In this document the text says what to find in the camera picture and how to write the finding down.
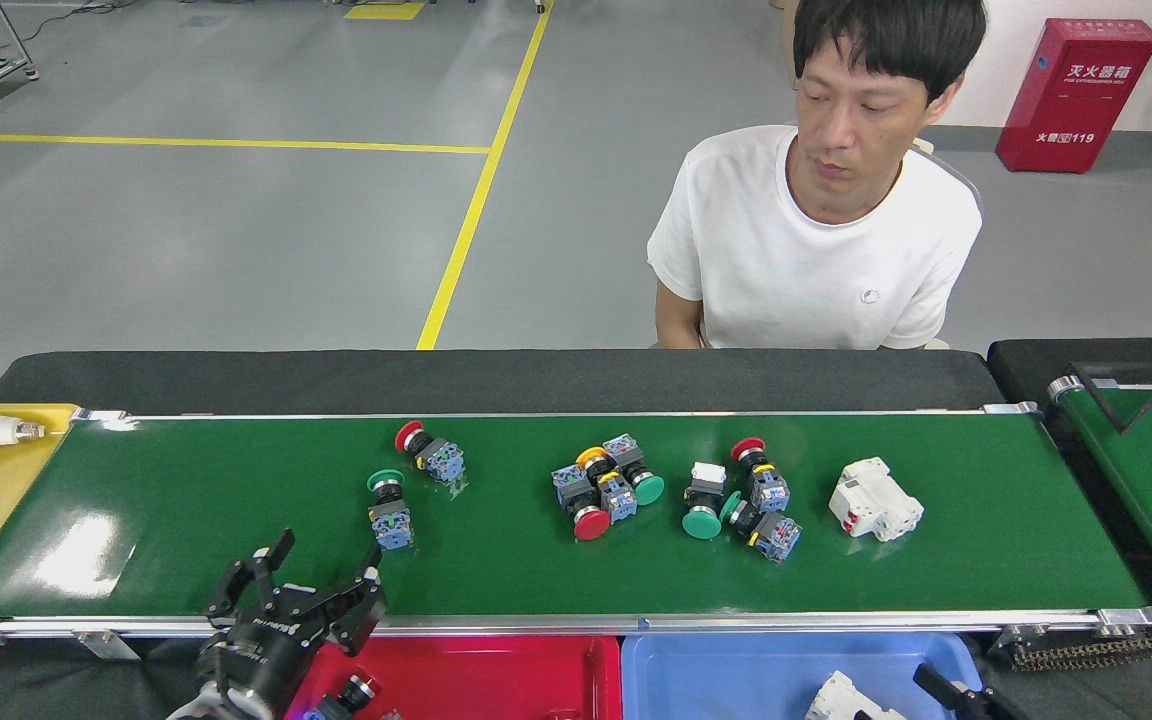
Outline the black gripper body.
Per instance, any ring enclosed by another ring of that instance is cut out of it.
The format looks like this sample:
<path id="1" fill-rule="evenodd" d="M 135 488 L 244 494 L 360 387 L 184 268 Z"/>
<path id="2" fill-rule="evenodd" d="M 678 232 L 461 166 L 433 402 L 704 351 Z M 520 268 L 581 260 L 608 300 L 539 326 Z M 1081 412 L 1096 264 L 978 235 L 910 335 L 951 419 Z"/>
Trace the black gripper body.
<path id="1" fill-rule="evenodd" d="M 205 644 L 198 659 L 200 719 L 282 719 L 291 707 L 326 639 L 321 606 L 328 593 L 302 585 L 275 593 L 273 617 L 248 602 Z"/>

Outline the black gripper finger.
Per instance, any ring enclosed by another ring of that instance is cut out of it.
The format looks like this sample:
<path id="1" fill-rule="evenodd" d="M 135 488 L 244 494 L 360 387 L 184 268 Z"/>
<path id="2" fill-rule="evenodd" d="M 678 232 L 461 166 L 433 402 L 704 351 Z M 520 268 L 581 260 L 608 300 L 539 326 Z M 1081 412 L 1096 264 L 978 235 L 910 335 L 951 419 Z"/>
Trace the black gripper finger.
<path id="1" fill-rule="evenodd" d="M 338 588 L 333 588 L 323 602 L 321 611 L 329 641 L 338 644 L 344 655 L 355 657 L 361 653 L 387 611 L 387 596 L 379 574 L 381 558 L 380 544 L 371 543 L 357 570 Z"/>
<path id="2" fill-rule="evenodd" d="M 963 683 L 946 679 L 931 664 L 916 667 L 914 682 L 956 719 L 1029 719 L 1023 710 L 996 692 L 995 688 L 984 687 L 973 691 Z"/>
<path id="3" fill-rule="evenodd" d="M 238 600 L 253 583 L 257 589 L 256 609 L 266 617 L 273 617 L 278 609 L 274 573 L 282 568 L 293 546 L 294 532 L 291 528 L 285 528 L 276 541 L 268 547 L 257 548 L 251 558 L 232 561 L 219 579 L 218 588 L 211 593 L 204 616 L 209 621 L 237 617 Z"/>

